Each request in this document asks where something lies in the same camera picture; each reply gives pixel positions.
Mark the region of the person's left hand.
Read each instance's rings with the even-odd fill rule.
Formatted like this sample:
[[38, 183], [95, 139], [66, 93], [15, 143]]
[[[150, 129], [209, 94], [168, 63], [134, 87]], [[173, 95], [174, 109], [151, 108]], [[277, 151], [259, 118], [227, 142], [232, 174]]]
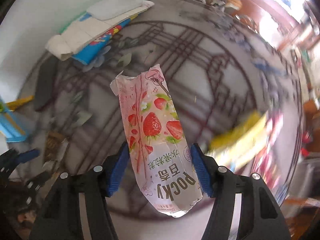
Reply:
[[16, 216], [17, 220], [17, 229], [29, 229], [33, 228], [33, 224], [35, 223], [36, 212], [34, 210], [25, 211], [23, 213], [19, 213]]

